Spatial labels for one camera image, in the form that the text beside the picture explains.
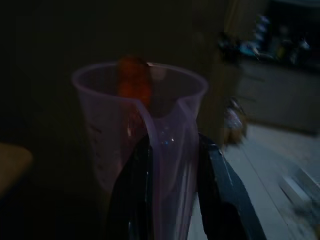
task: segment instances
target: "tiled floor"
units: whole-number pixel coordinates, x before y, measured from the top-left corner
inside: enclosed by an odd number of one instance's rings
[[[310,162],[314,141],[298,133],[249,125],[243,143],[225,150],[225,158],[243,181],[268,240],[316,239],[308,224],[295,216],[279,187],[282,176],[290,176]],[[197,200],[188,239],[207,239]]]

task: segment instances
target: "pink plastic measuring cup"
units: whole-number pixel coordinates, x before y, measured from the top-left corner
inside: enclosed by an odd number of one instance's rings
[[[72,77],[78,91],[100,185],[109,193],[139,140],[148,134],[153,150],[153,229],[156,240],[186,240],[196,190],[196,118],[208,88],[199,75],[149,63],[149,109],[117,96],[115,62],[94,64]]]

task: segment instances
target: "wall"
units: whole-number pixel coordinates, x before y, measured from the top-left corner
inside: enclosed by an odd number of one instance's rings
[[[1,114],[23,122],[10,141],[33,153],[34,184],[94,195],[96,182],[72,72],[133,53],[209,76],[216,37],[223,29],[224,3],[204,0],[197,11],[191,2],[169,0],[21,1],[8,6],[10,47],[5,58],[10,61],[8,80],[1,83]],[[198,33],[203,33],[201,43]]]

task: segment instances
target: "orange object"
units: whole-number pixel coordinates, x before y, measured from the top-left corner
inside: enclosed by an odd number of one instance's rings
[[[117,74],[118,95],[124,98],[139,99],[148,108],[152,95],[148,64],[141,58],[125,56],[118,62]]]

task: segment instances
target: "cabinet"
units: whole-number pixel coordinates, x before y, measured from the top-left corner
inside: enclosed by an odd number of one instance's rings
[[[250,60],[236,96],[248,117],[259,122],[316,132],[320,123],[320,77]]]

